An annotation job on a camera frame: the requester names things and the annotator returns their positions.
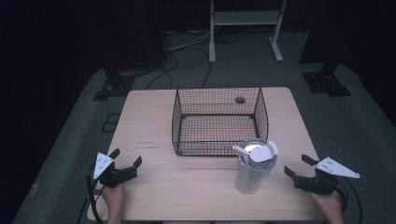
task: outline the black wire basket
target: black wire basket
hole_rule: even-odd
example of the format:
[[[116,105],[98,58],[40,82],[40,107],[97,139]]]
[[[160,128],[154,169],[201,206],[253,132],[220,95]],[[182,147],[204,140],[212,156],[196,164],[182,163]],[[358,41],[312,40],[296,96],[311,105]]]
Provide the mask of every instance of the black wire basket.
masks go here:
[[[267,140],[261,88],[177,90],[172,142],[179,156],[235,156],[233,145]]]

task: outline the stainless steel cup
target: stainless steel cup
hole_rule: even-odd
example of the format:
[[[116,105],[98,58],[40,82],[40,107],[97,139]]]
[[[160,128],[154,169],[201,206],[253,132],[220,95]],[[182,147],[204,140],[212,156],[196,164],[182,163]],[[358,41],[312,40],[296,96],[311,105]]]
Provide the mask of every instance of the stainless steel cup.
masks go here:
[[[242,148],[262,147],[267,144],[260,138],[252,138],[242,144]],[[259,189],[260,184],[275,166],[277,155],[267,161],[255,162],[248,156],[248,161],[244,155],[239,153],[238,156],[238,172],[236,175],[235,185],[243,194],[254,194]]]

